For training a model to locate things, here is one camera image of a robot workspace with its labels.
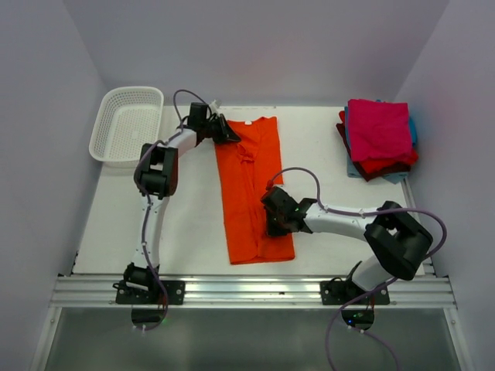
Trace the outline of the orange t shirt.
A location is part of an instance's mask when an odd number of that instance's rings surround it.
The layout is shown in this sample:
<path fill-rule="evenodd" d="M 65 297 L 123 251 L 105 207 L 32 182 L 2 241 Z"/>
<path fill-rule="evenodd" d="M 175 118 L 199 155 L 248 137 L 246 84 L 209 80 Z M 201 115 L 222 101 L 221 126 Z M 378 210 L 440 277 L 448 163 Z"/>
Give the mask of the orange t shirt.
<path fill-rule="evenodd" d="M 266 185 L 282 170 L 276 117 L 229 121 L 238 143 L 216 145 L 224 229 L 230 263 L 256 264 L 293 260 L 290 235 L 269 237 L 261 197 Z"/>

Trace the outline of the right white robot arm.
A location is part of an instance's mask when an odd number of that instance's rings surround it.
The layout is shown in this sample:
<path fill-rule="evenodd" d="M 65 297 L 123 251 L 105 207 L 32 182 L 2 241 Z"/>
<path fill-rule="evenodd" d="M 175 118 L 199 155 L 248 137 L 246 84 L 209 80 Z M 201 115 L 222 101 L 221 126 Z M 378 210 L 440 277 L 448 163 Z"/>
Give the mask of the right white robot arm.
<path fill-rule="evenodd" d="M 426 258 L 433 238 L 399 204 L 387 201 L 377 209 L 324 209 L 317 199 L 293 199 L 282 187 L 272 186 L 261 197 L 267 216 L 267 234 L 331 233 L 366 242 L 373 255 L 348 274 L 344 293 L 362 303 L 379 285 L 393 278 L 410 281 Z"/>

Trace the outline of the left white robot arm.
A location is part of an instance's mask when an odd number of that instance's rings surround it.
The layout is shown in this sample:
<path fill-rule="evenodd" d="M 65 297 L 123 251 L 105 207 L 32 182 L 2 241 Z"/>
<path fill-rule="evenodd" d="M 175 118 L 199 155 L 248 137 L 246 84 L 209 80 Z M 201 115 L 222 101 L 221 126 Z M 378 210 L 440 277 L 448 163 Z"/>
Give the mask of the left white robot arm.
<path fill-rule="evenodd" d="M 166 207 L 178 186 L 179 158 L 205 139 L 218 145 L 241 141 L 223 114 L 206 104 L 192 103 L 189 114 L 179 121 L 179 127 L 170 138 L 142 147 L 133 175 L 141 195 L 142 226 L 123 285 L 133 289 L 135 297 L 143 303 L 152 303 L 166 293 L 159 280 L 159 240 Z"/>

